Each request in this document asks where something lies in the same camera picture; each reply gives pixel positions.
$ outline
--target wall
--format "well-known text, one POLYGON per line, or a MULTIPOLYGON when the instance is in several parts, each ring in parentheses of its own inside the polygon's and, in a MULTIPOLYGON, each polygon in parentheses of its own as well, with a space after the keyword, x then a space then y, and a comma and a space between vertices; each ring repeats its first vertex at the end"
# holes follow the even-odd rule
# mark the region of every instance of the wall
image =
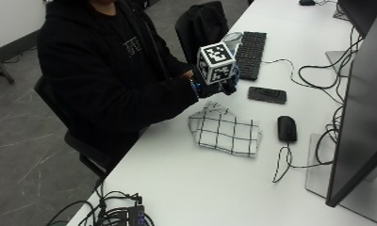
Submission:
POLYGON ((0 47, 35 32, 44 14, 41 0, 0 0, 0 47))

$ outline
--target checkered cloth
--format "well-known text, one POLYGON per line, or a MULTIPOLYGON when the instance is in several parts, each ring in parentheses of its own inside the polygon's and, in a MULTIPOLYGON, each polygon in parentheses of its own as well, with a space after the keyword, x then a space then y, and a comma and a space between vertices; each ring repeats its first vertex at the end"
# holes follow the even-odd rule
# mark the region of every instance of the checkered cloth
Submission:
POLYGON ((258 121, 237 117, 216 102, 206 102, 202 111, 188 117, 196 143, 222 152, 254 157, 261 130, 258 121))

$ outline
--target person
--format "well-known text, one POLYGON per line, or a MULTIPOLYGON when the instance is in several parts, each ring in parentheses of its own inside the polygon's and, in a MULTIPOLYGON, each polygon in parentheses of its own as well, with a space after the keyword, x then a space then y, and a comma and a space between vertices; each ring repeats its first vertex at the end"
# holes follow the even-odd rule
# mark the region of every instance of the person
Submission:
POLYGON ((174 118, 216 86, 193 86, 149 17, 129 0, 55 0, 37 36, 43 76, 75 137, 113 165, 150 124, 174 118))

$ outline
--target computer mouse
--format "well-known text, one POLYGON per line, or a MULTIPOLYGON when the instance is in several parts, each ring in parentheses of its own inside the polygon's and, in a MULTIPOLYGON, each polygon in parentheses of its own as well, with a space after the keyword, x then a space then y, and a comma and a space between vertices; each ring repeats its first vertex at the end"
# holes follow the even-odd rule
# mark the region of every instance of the computer mouse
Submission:
POLYGON ((277 118, 277 137, 286 142, 298 140, 297 123, 289 116, 279 116, 277 118))

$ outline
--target chair backrest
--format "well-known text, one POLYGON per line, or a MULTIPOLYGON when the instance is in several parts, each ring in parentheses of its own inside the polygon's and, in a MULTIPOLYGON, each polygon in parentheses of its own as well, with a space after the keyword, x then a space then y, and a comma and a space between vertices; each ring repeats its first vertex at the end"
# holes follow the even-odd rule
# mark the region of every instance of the chair backrest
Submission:
MULTIPOLYGON (((60 103, 53 94, 53 90, 51 84, 45 80, 44 76, 40 76, 37 82, 33 87, 37 95, 48 105, 48 107, 55 112, 56 116, 64 123, 65 127, 69 128, 72 123, 67 107, 60 103)), ((76 151, 88 157, 92 161, 95 161, 102 168, 106 168, 106 164, 109 163, 109 157, 101 153, 97 149, 95 149, 91 145, 88 145, 83 140, 77 139, 71 132, 67 132, 67 136, 64 138, 67 144, 76 149, 76 151)))
POLYGON ((220 42, 229 31, 222 3, 212 1, 192 6, 180 16, 174 30, 186 61, 194 64, 198 48, 220 42))

